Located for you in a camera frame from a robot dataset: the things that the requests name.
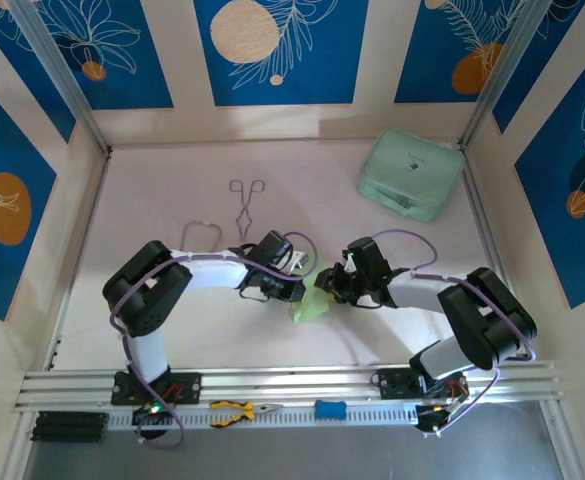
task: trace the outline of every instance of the white floor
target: white floor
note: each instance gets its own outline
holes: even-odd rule
[[[332,264],[353,240],[405,228],[427,236],[438,248],[439,263],[430,271],[461,274],[486,265],[461,182],[431,224],[403,217],[356,192],[359,168],[371,145],[290,141],[115,151],[68,304],[55,368],[124,366],[101,289],[147,241],[179,248],[187,222],[208,220],[222,227],[222,248],[243,243],[234,223],[240,199],[228,189],[233,179],[243,180],[246,188],[255,179],[266,184],[252,198],[254,223],[246,241],[258,241],[271,229],[300,230]],[[188,238],[200,243],[204,233]],[[394,268],[425,262],[431,255],[404,235],[379,243]],[[451,335],[445,318],[413,309],[363,311],[334,305],[310,324],[295,324],[291,318],[288,307],[274,300],[243,300],[235,290],[186,291],[162,328],[175,368],[405,362]]]

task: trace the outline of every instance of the yellow handle pliers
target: yellow handle pliers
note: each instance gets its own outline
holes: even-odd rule
[[[235,423],[238,423],[241,420],[253,420],[257,414],[271,412],[272,410],[276,410],[281,407],[283,407],[283,405],[275,403],[264,403],[255,405],[252,402],[240,403],[232,402],[229,400],[217,400],[214,402],[210,402],[210,408],[238,408],[239,410],[242,410],[242,412],[229,420],[225,420],[222,422],[212,422],[210,426],[213,428],[229,427],[230,425],[234,425]]]

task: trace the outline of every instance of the metal rod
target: metal rod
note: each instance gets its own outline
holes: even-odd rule
[[[35,4],[30,0],[6,0],[6,2],[14,22],[30,44],[61,98],[74,118],[83,126],[94,148],[105,158],[109,154],[105,137],[92,115],[87,98],[57,48]]]
[[[553,0],[525,2],[521,15],[514,24],[505,48],[479,94],[468,125],[459,139],[462,148],[467,148],[472,143],[483,122],[492,113],[552,2]]]

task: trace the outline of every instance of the mint green case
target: mint green case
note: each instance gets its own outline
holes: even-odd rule
[[[403,215],[431,222],[448,203],[462,170],[460,152],[388,128],[365,161],[357,190]]]

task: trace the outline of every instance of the gray floor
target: gray floor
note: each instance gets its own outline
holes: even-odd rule
[[[562,478],[540,410],[480,405],[442,438],[413,427],[192,430],[176,451],[132,432],[102,445],[40,443],[28,480]]]

